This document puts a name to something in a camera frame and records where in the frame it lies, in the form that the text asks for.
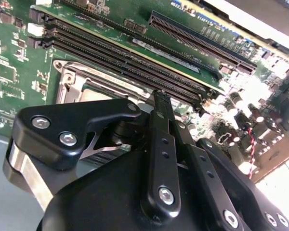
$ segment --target black plastic lever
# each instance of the black plastic lever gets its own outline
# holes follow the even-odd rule
[[[87,133],[101,132],[110,123],[133,121],[140,114],[138,106],[127,99],[30,107],[17,114],[12,139],[23,152],[49,167],[69,169],[85,149]],[[45,118],[48,127],[34,126],[37,117]],[[63,133],[71,134],[76,143],[62,143]]]
[[[181,196],[174,137],[169,134],[169,115],[173,115],[170,97],[154,94],[148,130],[147,169],[141,206],[155,223],[164,224],[177,217]]]

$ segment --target pcie slot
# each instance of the pcie slot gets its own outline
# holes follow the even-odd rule
[[[221,62],[249,75],[253,74],[257,68],[257,65],[253,64],[248,59],[158,12],[152,11],[149,25],[189,47],[197,49],[201,53],[213,56]]]
[[[70,38],[80,37],[81,41],[88,42],[87,43],[88,46],[93,46],[95,48],[98,46],[100,50],[108,52],[108,54],[110,52],[111,55],[114,55],[123,61],[130,62],[132,65],[137,66],[138,68],[143,68],[145,66],[146,68],[151,69],[151,71],[154,72],[155,75],[159,76],[160,78],[165,78],[167,81],[176,81],[178,84],[180,84],[180,87],[189,89],[192,92],[195,92],[195,90],[197,90],[199,91],[199,93],[202,94],[202,96],[205,96],[205,94],[209,90],[207,87],[204,87],[161,65],[158,65],[150,60],[144,59],[139,55],[133,54],[130,51],[118,47],[103,39],[100,39],[97,36],[85,33],[84,31],[75,28],[71,25],[68,25],[67,23],[62,22],[60,20],[50,20],[46,22],[45,25],[55,26],[55,30],[59,35],[68,36]]]
[[[126,65],[121,65],[118,62],[113,62],[108,58],[102,58],[99,56],[97,52],[91,52],[86,47],[79,47],[78,44],[75,44],[75,41],[72,43],[56,39],[50,38],[47,41],[43,41],[42,46],[47,49],[54,46],[57,49],[63,50],[68,52],[72,55],[75,55],[83,60],[88,62],[95,63],[100,65],[101,67],[107,68],[108,70],[112,71],[115,74],[124,76],[131,80],[136,80],[140,84],[148,88],[153,89],[164,89],[166,93],[173,96],[174,98],[189,103],[194,104],[195,102],[199,101],[199,98],[194,98],[196,95],[188,94],[187,92],[182,91],[180,88],[173,86],[170,83],[167,83],[163,80],[157,80],[152,78],[150,75],[146,73],[140,73],[137,70],[130,69]]]
[[[80,12],[80,13],[82,13],[84,15],[87,15],[87,16],[89,16],[90,18],[92,18],[94,20],[101,21],[101,22],[105,23],[108,26],[111,26],[111,27],[113,27],[115,29],[118,29],[118,30],[122,31],[123,33],[125,33],[125,34],[127,34],[129,36],[132,36],[132,37],[134,37],[134,38],[136,38],[138,40],[141,40],[141,41],[143,41],[143,42],[145,42],[147,44],[150,44],[150,45],[154,46],[155,48],[160,49],[161,51],[166,52],[166,53],[168,53],[170,55],[173,55],[174,57],[179,58],[179,59],[181,59],[181,60],[183,60],[183,61],[185,61],[185,62],[187,62],[187,63],[189,63],[191,65],[195,65],[195,66],[204,68],[204,69],[206,69],[206,70],[208,70],[208,71],[210,71],[212,73],[216,73],[217,72],[216,70],[214,70],[210,66],[206,66],[206,65],[203,65],[202,63],[195,62],[195,60],[193,60],[192,58],[185,57],[181,53],[179,53],[179,52],[177,52],[177,51],[175,51],[173,49],[170,49],[170,48],[168,48],[168,47],[166,47],[166,46],[164,46],[164,45],[162,45],[162,44],[160,44],[160,43],[158,43],[158,42],[156,42],[156,41],[154,41],[152,39],[149,39],[149,38],[141,35],[141,34],[137,34],[137,33],[135,33],[135,31],[132,31],[132,30],[124,27],[121,24],[118,24],[118,23],[116,23],[116,22],[114,22],[114,21],[112,21],[112,20],[110,20],[110,19],[108,19],[106,17],[103,17],[100,14],[97,14],[97,13],[94,13],[92,11],[89,11],[87,8],[77,5],[72,0],[55,0],[54,3],[60,3],[60,4],[63,4],[63,5],[66,5],[66,6],[70,7],[71,9],[76,10],[77,12]]]

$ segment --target black memory slot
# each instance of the black memory slot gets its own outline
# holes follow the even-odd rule
[[[152,89],[163,89],[166,93],[171,95],[173,98],[176,98],[180,101],[186,102],[188,104],[194,104],[195,101],[198,101],[199,99],[195,99],[190,94],[187,95],[186,93],[182,92],[177,87],[172,86],[171,84],[168,84],[165,81],[157,81],[155,79],[151,79],[150,76],[144,75],[141,76],[137,71],[129,70],[126,67],[118,66],[117,63],[112,62],[111,60],[102,58],[98,56],[96,53],[92,53],[87,51],[86,48],[80,48],[78,45],[75,45],[74,43],[68,43],[66,41],[53,38],[54,40],[50,41],[48,39],[48,42],[44,42],[43,47],[49,48],[51,46],[54,46],[60,50],[63,50],[65,52],[68,52],[72,55],[75,55],[81,59],[84,59],[88,62],[92,62],[95,64],[100,65],[101,67],[105,67],[108,70],[112,71],[115,74],[124,76],[128,79],[135,80],[138,83]]]
[[[179,52],[177,52],[177,51],[175,51],[173,49],[170,49],[169,47],[166,47],[166,46],[154,41],[153,39],[149,39],[146,36],[138,34],[135,31],[133,31],[131,29],[128,29],[124,25],[118,24],[118,23],[116,23],[116,22],[114,22],[114,21],[112,21],[112,20],[110,20],[108,18],[105,18],[105,17],[101,16],[100,14],[97,14],[97,13],[94,13],[94,12],[88,10],[87,8],[85,8],[83,6],[77,5],[72,0],[57,0],[57,3],[63,4],[65,6],[68,6],[71,9],[74,9],[77,12],[80,12],[81,14],[86,15],[86,16],[94,19],[94,20],[101,21],[101,22],[105,23],[106,25],[111,26],[111,27],[113,27],[115,29],[118,29],[121,32],[123,32],[123,33],[125,33],[125,34],[127,34],[127,35],[129,35],[131,37],[134,37],[134,38],[136,38],[138,40],[141,40],[141,41],[143,41],[143,42],[145,42],[147,44],[150,44],[150,45],[154,46],[156,49],[160,49],[161,51],[166,52],[169,55],[173,55],[174,57],[176,57],[178,59],[181,59],[181,60],[187,62],[190,65],[195,65],[197,67],[204,68],[204,69],[210,71],[214,75],[214,77],[217,80],[219,80],[219,77],[217,75],[217,71],[216,70],[214,70],[210,66],[206,66],[206,65],[203,65],[202,63],[196,62],[192,57],[183,56],[181,53],[179,53]]]
[[[150,73],[152,77],[154,78],[160,78],[163,79],[167,82],[173,83],[173,85],[180,87],[181,89],[184,89],[186,91],[189,91],[190,94],[195,94],[197,92],[195,90],[195,87],[193,87],[192,84],[186,85],[185,82],[181,82],[181,78],[177,78],[176,76],[173,77],[171,75],[165,74],[160,74],[158,71],[155,69],[149,68],[149,66],[146,65],[146,63],[138,63],[138,59],[131,59],[126,55],[126,53],[117,53],[113,49],[107,49],[107,47],[99,46],[96,44],[96,41],[91,40],[91,41],[86,41],[85,39],[79,39],[77,36],[68,34],[67,32],[63,32],[60,29],[57,30],[56,36],[60,39],[69,39],[69,41],[77,40],[79,44],[82,44],[83,46],[90,48],[94,51],[99,51],[100,55],[103,57],[107,57],[109,59],[113,59],[113,61],[118,61],[121,62],[122,65],[123,63],[128,64],[131,68],[135,68],[138,70],[141,70],[143,72]]]
[[[220,44],[206,38],[172,19],[152,11],[149,25],[153,28],[175,38],[178,41],[197,49],[199,52],[217,58],[223,63],[231,65],[238,70],[253,74],[257,65],[242,57],[241,55],[221,46]]]
[[[138,68],[146,67],[146,70],[149,68],[152,72],[155,73],[155,75],[159,76],[160,78],[164,78],[167,81],[175,81],[180,87],[190,90],[193,93],[195,93],[195,91],[197,90],[197,92],[201,94],[202,97],[205,97],[205,95],[209,91],[208,87],[200,85],[189,78],[179,75],[172,70],[169,70],[161,65],[158,65],[148,59],[141,57],[140,55],[131,53],[130,51],[116,46],[113,43],[107,42],[104,39],[81,31],[78,28],[73,27],[65,22],[62,22],[60,20],[53,20],[47,22],[46,24],[55,25],[55,30],[59,34],[62,34],[64,36],[80,37],[82,41],[89,42],[88,45],[95,46],[95,48],[96,46],[98,46],[100,50],[103,49],[106,52],[111,52],[112,55],[117,54],[117,58],[126,62],[130,62],[130,64],[137,66]]]

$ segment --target screw hole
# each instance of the screw hole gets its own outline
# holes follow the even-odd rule
[[[61,64],[60,62],[57,62],[57,63],[55,64],[55,66],[56,66],[58,69],[61,69],[61,68],[62,68],[62,64]]]
[[[202,161],[207,161],[207,159],[206,159],[204,156],[200,156],[200,159],[201,159]]]
[[[209,177],[211,177],[211,178],[214,178],[214,175],[213,175],[211,172],[209,172],[209,171],[207,171],[207,175],[208,175]]]
[[[164,144],[169,144],[168,140],[166,140],[166,139],[162,139],[162,141]]]
[[[169,159],[169,155],[167,152],[162,152],[163,157],[165,157],[166,159]]]

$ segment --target expansion slot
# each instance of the expansion slot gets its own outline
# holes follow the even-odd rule
[[[203,65],[202,63],[199,63],[199,62],[195,62],[195,60],[193,60],[192,58],[189,58],[189,57],[186,57],[186,56],[183,56],[181,53],[179,53],[178,51],[175,51],[169,47],[166,47],[164,46],[163,44],[160,44],[152,39],[149,39],[147,38],[146,36],[143,36],[139,33],[136,33],[135,31],[133,30],[130,30],[128,29],[127,27],[121,25],[121,24],[118,24],[106,17],[103,17],[101,16],[100,14],[97,14],[95,12],[92,12],[90,10],[88,10],[87,8],[85,7],[82,7],[80,5],[77,5],[73,0],[55,0],[55,3],[59,3],[59,4],[63,4],[71,9],[74,9],[75,11],[77,12],[80,12],[82,13],[83,15],[87,15],[88,17],[94,19],[94,20],[97,20],[97,21],[101,21],[103,22],[104,24],[112,27],[112,28],[115,28],[115,29],[118,29],[120,31],[122,31],[123,33],[131,36],[131,37],[134,37],[138,40],[141,40],[147,44],[150,44],[152,46],[154,46],[156,49],[159,49],[165,53],[168,53],[178,59],[181,59],[185,62],[187,62],[188,64],[190,65],[195,65],[195,66],[198,66],[198,67],[201,67],[203,69],[206,69],[214,74],[216,74],[216,70],[212,69],[211,67],[209,66],[206,66],[206,65]]]
[[[187,46],[197,49],[201,53],[217,58],[222,63],[226,63],[241,72],[251,75],[257,68],[257,65],[248,59],[158,12],[152,11],[149,25]]]
[[[189,104],[216,96],[206,86],[65,22],[49,18],[45,26],[45,48],[55,46],[150,88],[163,89],[174,98]]]

